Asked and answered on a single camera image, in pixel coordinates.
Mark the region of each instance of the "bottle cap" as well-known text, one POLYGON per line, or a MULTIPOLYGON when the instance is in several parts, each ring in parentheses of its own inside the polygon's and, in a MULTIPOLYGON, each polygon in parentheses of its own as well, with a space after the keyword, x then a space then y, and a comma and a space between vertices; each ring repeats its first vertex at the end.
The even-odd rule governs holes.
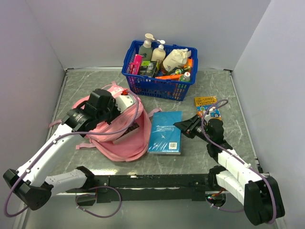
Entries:
POLYGON ((145 39, 148 41, 154 41, 153 35, 150 33, 145 34, 145 39))
POLYGON ((146 33, 145 34, 145 39, 146 40, 144 41, 143 46, 145 48, 151 48, 151 46, 152 46, 152 42, 151 41, 154 41, 153 35, 150 34, 150 33, 146 33))
POLYGON ((159 51, 163 51, 164 50, 165 40, 157 40, 157 41, 160 42, 160 45, 158 47, 159 51))
POLYGON ((184 73, 184 78, 189 79, 191 77, 191 74, 189 72, 184 73))

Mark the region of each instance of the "red tag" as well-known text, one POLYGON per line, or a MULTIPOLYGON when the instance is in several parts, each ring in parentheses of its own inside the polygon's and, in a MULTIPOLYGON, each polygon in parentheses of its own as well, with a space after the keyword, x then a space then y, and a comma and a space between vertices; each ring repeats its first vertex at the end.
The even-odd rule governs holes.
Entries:
POLYGON ((127 89, 125 89, 124 91, 122 91, 121 95, 128 95, 127 89))

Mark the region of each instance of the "pump bottle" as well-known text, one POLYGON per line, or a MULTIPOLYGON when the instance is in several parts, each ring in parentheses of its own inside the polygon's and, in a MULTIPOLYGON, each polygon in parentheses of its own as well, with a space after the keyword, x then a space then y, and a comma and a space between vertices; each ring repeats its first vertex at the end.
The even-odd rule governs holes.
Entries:
POLYGON ((142 61, 150 61, 152 59, 152 41, 154 41, 153 35, 150 33, 145 34, 144 44, 139 49, 139 55, 143 57, 142 61))
POLYGON ((160 45, 158 48, 155 48, 153 50, 152 61, 158 61, 159 64, 161 64, 161 62, 165 59, 166 56, 166 52, 164 50, 165 41, 164 40, 157 40, 157 41, 160 42, 160 45))

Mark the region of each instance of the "white backdrop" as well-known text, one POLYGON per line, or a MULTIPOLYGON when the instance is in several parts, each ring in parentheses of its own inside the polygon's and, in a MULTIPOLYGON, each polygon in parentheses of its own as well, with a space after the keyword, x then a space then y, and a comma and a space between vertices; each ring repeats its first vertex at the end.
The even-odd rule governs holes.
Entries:
MULTIPOLYGON (((44 144, 64 71, 24 0, 0 1, 0 206, 9 192, 2 175, 17 169, 44 144)), ((15 195, 9 213, 21 201, 15 195)), ((0 213, 0 228, 15 218, 0 213)))
POLYGON ((304 11, 304 0, 272 1, 233 71, 256 154, 279 184, 288 229, 305 228, 304 11))
POLYGON ((270 0, 26 0, 64 68, 122 66, 152 33, 198 49, 200 67, 234 69, 270 0))

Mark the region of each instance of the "book cover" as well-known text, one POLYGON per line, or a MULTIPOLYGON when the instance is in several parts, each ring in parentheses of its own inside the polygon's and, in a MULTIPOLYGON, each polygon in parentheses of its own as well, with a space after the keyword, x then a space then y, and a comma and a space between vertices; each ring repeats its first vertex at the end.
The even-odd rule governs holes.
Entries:
POLYGON ((182 111, 154 113, 148 153, 180 154, 181 131, 173 124, 181 121, 182 111))
MULTIPOLYGON (((208 97, 195 97, 195 105, 197 109, 197 114, 200 117, 203 116, 205 110, 212 104, 216 103, 216 96, 208 96, 208 97)), ((221 120, 220 112, 218 109, 215 109, 211 112, 211 118, 217 118, 221 120)))

